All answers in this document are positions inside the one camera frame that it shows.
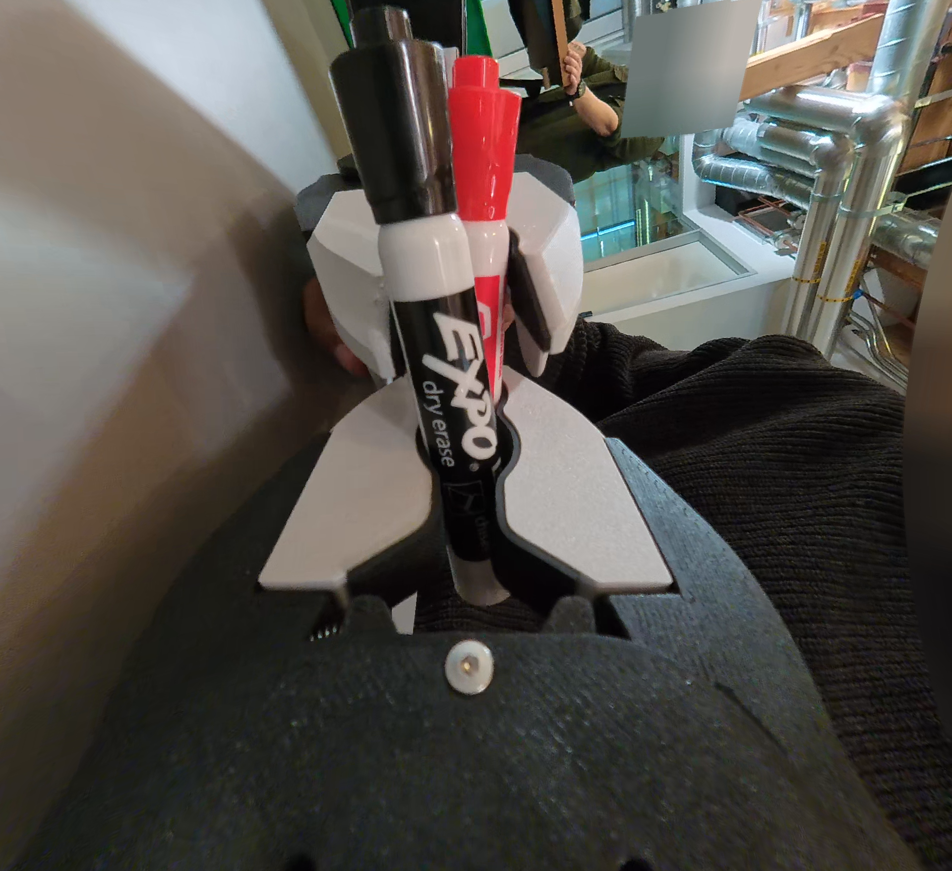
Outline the black dry erase marker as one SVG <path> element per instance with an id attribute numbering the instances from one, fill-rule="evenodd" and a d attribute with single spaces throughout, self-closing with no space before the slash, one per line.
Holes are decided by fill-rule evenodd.
<path id="1" fill-rule="evenodd" d="M 353 48 L 331 64 L 331 84 L 379 225 L 455 587 L 466 602 L 491 606 L 508 598 L 491 562 L 502 460 L 470 240 L 457 212 L 444 54 L 413 35 L 402 8 L 363 8 L 351 32 Z"/>

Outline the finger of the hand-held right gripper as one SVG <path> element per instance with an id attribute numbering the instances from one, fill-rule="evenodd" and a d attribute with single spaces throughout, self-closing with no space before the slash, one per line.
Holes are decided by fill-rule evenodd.
<path id="1" fill-rule="evenodd" d="M 542 375 L 575 328 L 582 246 L 575 208 L 530 173 L 514 175 L 508 211 L 507 283 L 527 373 Z"/>
<path id="2" fill-rule="evenodd" d="M 306 190 L 306 248 L 342 342 L 384 386 L 405 373 L 378 252 L 379 227 L 361 187 L 324 175 Z"/>

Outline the white ledge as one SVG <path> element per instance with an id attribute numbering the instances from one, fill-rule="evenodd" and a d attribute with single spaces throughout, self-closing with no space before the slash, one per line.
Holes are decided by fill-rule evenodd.
<path id="1" fill-rule="evenodd" d="M 607 315 L 754 273 L 708 233 L 675 214 L 643 213 L 581 238 L 582 317 Z"/>

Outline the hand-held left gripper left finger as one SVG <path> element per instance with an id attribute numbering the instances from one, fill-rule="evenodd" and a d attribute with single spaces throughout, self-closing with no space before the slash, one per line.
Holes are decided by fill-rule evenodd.
<path id="1" fill-rule="evenodd" d="M 433 513 L 409 384 L 369 395 L 330 431 L 258 577 L 263 589 L 407 589 L 408 541 Z"/>

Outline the person's right hand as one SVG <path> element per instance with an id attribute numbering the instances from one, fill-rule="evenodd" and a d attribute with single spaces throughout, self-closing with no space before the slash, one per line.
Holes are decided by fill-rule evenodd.
<path id="1" fill-rule="evenodd" d="M 328 354 L 345 371 L 358 378 L 369 378 L 367 366 L 351 351 L 340 336 L 331 317 L 325 296 L 316 276 L 303 285 L 303 322 L 316 346 Z"/>

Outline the wooden beam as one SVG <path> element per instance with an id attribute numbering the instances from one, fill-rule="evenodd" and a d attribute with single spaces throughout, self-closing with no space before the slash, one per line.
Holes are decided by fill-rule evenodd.
<path id="1" fill-rule="evenodd" d="M 869 16 L 751 56 L 744 71 L 740 101 L 872 60 L 885 19 L 884 14 Z"/>

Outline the silver ventilation ducts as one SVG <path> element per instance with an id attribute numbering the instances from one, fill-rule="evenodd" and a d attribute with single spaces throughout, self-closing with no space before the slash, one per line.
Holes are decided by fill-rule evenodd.
<path id="1" fill-rule="evenodd" d="M 749 96 L 764 121 L 694 138 L 705 183 L 806 211 L 780 332 L 830 359 L 859 287 L 876 226 L 911 135 L 914 104 L 950 0 L 889 0 L 864 92 L 792 85 Z"/>

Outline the red dry erase marker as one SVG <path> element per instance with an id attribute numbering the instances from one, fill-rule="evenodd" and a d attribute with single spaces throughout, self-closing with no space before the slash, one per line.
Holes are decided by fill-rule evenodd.
<path id="1" fill-rule="evenodd" d="M 479 324 L 492 399 L 502 395 L 507 206 L 521 97 L 502 88 L 488 56 L 461 56 L 447 94 L 458 214 L 470 241 Z"/>

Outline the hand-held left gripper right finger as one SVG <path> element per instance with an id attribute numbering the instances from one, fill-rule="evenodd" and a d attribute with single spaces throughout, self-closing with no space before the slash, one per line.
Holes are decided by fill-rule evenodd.
<path id="1" fill-rule="evenodd" d="M 498 485 L 503 584 L 515 595 L 668 592 L 672 575 L 599 429 L 530 379 L 506 379 L 501 411 L 513 437 Z"/>

